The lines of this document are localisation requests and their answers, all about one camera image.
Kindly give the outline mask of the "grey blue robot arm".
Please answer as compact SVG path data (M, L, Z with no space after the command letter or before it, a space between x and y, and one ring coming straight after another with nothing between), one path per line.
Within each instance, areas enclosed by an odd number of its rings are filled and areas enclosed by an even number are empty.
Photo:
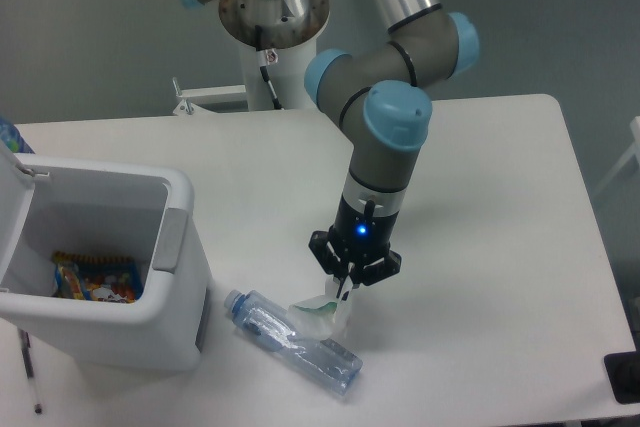
M427 135L426 88L469 69L479 56L469 19L440 0L375 0L388 41L355 57L318 51L329 0L181 0L218 3L220 21L241 55L252 110L315 108L353 152L333 225L309 247L336 282L335 296L397 274L390 238Z

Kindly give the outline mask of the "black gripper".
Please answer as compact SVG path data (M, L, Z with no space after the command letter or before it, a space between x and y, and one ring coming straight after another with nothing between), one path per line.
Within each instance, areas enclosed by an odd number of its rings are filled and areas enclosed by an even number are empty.
M347 298L360 285L371 286L400 272L402 257L390 239L398 213L378 216L371 205L360 212L344 197L328 231L314 231L309 249L323 271L338 281L336 297Z

